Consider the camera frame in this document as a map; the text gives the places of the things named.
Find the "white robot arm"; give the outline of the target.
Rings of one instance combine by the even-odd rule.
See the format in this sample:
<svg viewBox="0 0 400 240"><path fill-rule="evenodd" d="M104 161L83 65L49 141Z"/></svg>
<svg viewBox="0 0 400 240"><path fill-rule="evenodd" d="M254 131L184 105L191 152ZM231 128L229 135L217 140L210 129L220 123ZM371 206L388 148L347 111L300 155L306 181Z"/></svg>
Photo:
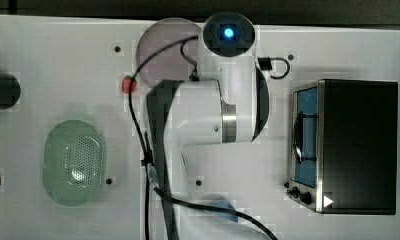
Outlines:
<svg viewBox="0 0 400 240"><path fill-rule="evenodd" d="M223 209L195 204L183 149L254 141L269 116L269 90L257 64L258 34L234 12L209 17L197 36L196 81L163 80L146 96L155 164L148 168L162 201L167 240L248 240L269 234L226 224Z"/></svg>

